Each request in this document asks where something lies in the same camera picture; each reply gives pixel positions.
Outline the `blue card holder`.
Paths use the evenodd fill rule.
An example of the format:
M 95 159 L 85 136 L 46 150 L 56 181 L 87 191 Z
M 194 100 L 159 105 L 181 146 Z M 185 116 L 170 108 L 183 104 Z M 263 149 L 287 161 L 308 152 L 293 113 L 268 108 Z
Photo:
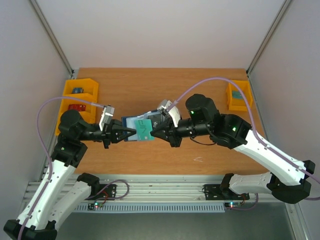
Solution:
M 123 116 L 121 118 L 124 127 L 136 130 L 136 134 L 127 137 L 125 142 L 148 142 L 155 138 L 151 131 L 165 121 L 165 117 L 157 110 L 148 111 L 142 115 Z

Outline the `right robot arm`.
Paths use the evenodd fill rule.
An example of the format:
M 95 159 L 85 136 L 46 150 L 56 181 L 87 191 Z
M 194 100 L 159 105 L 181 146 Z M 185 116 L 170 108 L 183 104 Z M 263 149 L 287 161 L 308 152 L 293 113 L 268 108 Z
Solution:
M 253 175 L 226 174 L 219 186 L 223 199 L 249 193 L 269 194 L 288 204 L 309 199 L 312 185 L 307 178 L 315 170 L 312 161 L 296 160 L 279 150 L 241 117 L 221 114 L 214 101 L 202 94 L 189 97 L 185 106 L 190 117 L 183 119 L 171 101 L 163 100 L 157 110 L 165 120 L 150 134 L 173 148 L 178 148 L 183 138 L 209 136 L 214 145 L 242 153 L 268 170 Z

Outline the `teal credit card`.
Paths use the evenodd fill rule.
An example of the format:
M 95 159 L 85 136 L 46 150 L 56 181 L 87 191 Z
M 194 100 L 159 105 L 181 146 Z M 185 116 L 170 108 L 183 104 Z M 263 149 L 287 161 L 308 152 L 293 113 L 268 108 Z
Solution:
M 151 136 L 152 122 L 150 119 L 138 119 L 134 121 L 138 141 L 153 141 Z

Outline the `black VIP credit card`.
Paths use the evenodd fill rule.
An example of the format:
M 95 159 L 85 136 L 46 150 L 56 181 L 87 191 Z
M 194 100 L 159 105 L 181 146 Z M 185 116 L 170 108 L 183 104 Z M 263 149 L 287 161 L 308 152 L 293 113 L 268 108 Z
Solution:
M 160 113 L 149 115 L 147 118 L 151 120 L 152 130 L 156 129 L 163 122 L 163 115 Z

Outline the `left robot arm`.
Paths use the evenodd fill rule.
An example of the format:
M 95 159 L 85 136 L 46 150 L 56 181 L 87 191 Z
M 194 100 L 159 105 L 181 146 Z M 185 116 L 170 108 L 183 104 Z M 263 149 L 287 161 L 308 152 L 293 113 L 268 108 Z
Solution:
M 60 134 L 45 177 L 23 212 L 4 225 L 4 232 L 12 240 L 56 239 L 58 230 L 78 204 L 100 195 L 100 179 L 83 173 L 71 190 L 58 198 L 88 149 L 84 141 L 102 142 L 107 149 L 110 144 L 136 134 L 135 129 L 113 119 L 113 111 L 110 106 L 104 108 L 99 124 L 87 123 L 76 110 L 62 114 L 58 126 Z

